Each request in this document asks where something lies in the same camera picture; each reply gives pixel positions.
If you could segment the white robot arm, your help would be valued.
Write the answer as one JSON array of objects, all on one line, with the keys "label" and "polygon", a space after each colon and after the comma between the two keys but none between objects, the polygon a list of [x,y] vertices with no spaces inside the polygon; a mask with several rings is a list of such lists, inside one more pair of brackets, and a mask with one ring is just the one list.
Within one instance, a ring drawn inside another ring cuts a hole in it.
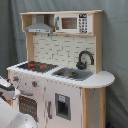
[{"label": "white robot arm", "polygon": [[38,128],[31,115],[21,113],[7,103],[19,95],[20,91],[0,76],[0,128]]}]

